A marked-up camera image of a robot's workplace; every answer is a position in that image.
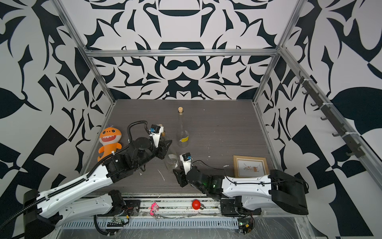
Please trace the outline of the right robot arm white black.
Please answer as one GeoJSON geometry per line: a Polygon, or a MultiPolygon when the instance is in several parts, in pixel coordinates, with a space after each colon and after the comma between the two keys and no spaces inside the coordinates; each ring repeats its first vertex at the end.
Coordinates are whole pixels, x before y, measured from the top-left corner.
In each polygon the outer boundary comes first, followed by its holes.
{"type": "Polygon", "coordinates": [[[295,215],[309,213],[306,182],[280,170],[273,169],[268,175],[253,178],[207,175],[196,166],[174,169],[173,173],[181,187],[191,185],[214,200],[229,201],[233,215],[246,215],[270,207],[279,207],[295,215]]]}

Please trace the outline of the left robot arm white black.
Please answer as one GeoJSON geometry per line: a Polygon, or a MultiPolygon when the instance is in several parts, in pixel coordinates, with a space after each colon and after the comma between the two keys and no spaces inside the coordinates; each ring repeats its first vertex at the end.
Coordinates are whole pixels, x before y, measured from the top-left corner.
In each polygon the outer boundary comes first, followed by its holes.
{"type": "Polygon", "coordinates": [[[93,199],[84,200],[82,197],[144,169],[155,157],[164,159],[171,144],[171,140],[139,137],[69,183],[44,192],[27,192],[24,196],[24,238],[41,239],[57,227],[78,218],[122,213],[126,204],[118,190],[93,199]]]}

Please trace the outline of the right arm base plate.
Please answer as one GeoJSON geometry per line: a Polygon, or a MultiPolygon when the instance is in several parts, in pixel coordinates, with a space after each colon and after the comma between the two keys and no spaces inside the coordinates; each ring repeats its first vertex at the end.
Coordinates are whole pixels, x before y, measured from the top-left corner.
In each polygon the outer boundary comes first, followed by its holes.
{"type": "Polygon", "coordinates": [[[255,210],[245,209],[240,199],[221,199],[220,211],[225,217],[245,217],[245,216],[259,216],[262,213],[262,209],[255,210]]]}

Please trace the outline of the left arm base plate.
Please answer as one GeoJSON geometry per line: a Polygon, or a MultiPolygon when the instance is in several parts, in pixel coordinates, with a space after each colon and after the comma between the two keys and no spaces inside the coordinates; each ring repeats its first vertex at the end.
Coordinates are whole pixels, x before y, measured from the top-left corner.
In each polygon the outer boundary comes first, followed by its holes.
{"type": "Polygon", "coordinates": [[[141,200],[124,200],[124,205],[121,203],[112,206],[108,213],[98,214],[101,217],[114,216],[137,216],[140,212],[141,200]]]}

